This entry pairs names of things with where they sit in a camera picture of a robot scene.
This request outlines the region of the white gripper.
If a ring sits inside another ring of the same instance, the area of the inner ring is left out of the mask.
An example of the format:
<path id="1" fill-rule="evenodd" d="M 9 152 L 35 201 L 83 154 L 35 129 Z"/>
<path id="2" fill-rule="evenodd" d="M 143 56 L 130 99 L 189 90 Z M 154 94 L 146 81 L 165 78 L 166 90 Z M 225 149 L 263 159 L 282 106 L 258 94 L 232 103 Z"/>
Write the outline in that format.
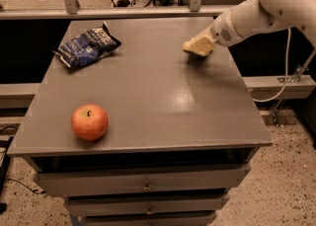
<path id="1" fill-rule="evenodd" d="M 183 44 L 183 51 L 207 57 L 214 50 L 216 42 L 223 46 L 232 46 L 244 40 L 234 25 L 234 10 L 228 10 L 216 17 L 212 26 L 208 26 Z"/>

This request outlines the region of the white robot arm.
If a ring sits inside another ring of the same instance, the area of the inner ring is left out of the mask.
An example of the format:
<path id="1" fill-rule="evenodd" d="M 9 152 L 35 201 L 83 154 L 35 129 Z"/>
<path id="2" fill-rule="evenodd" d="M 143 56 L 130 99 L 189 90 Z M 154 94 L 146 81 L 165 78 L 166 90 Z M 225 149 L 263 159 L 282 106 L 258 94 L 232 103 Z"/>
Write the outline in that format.
<path id="1" fill-rule="evenodd" d="M 316 0 L 246 0 L 220 14 L 183 50 L 206 57 L 218 44 L 232 46 L 258 34 L 300 30 L 316 46 Z"/>

